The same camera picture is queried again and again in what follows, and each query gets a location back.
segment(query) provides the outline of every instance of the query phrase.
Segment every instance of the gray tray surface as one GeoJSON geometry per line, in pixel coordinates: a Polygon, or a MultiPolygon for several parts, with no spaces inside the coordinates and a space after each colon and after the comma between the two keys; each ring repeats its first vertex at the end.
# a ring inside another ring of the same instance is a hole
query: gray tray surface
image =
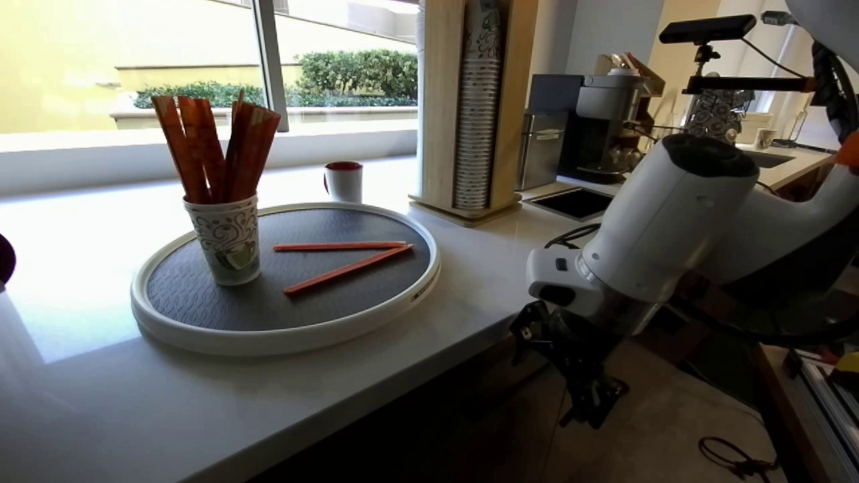
{"type": "Polygon", "coordinates": [[[259,217],[259,277],[244,286],[216,286],[199,242],[168,253],[148,278],[158,314],[203,329],[283,329],[340,320],[377,306],[428,268],[427,242],[405,223],[353,210],[287,210],[259,217]],[[405,242],[413,253],[367,270],[287,298],[287,285],[353,263],[367,253],[273,253],[278,242],[405,242]]]}

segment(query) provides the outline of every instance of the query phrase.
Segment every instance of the round tray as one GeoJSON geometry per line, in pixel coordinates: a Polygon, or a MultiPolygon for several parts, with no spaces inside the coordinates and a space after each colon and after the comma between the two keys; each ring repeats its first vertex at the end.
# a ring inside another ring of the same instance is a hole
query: round tray
{"type": "Polygon", "coordinates": [[[158,250],[130,282],[138,329],[176,348],[263,356],[356,339],[413,309],[438,278],[431,234],[364,204],[287,204],[259,213],[259,277],[240,286],[211,282],[195,234],[158,250]],[[287,298],[287,285],[362,259],[367,253],[273,253],[278,242],[409,243],[408,254],[287,298]]]}

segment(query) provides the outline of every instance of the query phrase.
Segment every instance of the espresso machine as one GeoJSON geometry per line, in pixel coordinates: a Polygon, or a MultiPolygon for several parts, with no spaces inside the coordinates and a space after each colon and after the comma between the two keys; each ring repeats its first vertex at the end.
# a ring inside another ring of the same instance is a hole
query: espresso machine
{"type": "Polygon", "coordinates": [[[648,90],[631,69],[605,74],[533,74],[525,113],[522,182],[554,176],[620,182],[648,133],[648,90]]]}

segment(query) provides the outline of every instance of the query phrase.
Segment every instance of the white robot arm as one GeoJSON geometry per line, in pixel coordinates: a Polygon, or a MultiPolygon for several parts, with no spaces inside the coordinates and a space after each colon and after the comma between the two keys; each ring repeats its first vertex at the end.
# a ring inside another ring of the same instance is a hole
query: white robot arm
{"type": "MultiPolygon", "coordinates": [[[[859,0],[789,0],[789,9],[817,42],[859,66],[859,0]]],[[[664,136],[634,168],[583,250],[546,243],[532,253],[528,292],[546,302],[525,309],[511,333],[525,345],[533,345],[533,333],[553,339],[537,344],[540,352],[569,379],[572,395],[591,395],[573,396],[573,418],[597,427],[600,406],[623,395],[623,384],[600,375],[597,356],[642,333],[681,277],[699,274],[753,306],[834,285],[859,250],[859,132],[843,143],[851,148],[815,195],[795,204],[756,188],[753,160],[733,145],[664,136]],[[528,324],[533,317],[544,320],[542,329],[528,324]]]]}

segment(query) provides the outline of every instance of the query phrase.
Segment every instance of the patterned paper cup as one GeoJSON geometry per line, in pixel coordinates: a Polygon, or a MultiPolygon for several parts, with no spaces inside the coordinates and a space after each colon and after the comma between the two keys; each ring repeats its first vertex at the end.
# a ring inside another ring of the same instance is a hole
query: patterned paper cup
{"type": "Polygon", "coordinates": [[[187,204],[199,247],[215,285],[246,285],[259,277],[258,195],[227,204],[187,204]]]}

